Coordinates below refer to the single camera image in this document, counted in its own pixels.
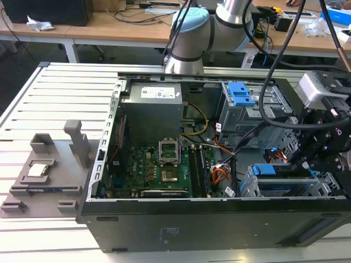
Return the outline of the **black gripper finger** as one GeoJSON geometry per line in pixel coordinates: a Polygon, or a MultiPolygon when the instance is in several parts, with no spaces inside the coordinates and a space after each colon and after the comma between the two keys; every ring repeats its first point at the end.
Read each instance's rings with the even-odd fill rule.
{"type": "Polygon", "coordinates": [[[307,161],[306,148],[312,138],[311,134],[295,134],[297,145],[295,151],[289,159],[291,170],[308,170],[310,165],[307,161]]]}
{"type": "Polygon", "coordinates": [[[308,159],[307,163],[311,170],[320,172],[334,172],[334,155],[318,153],[308,159]]]}

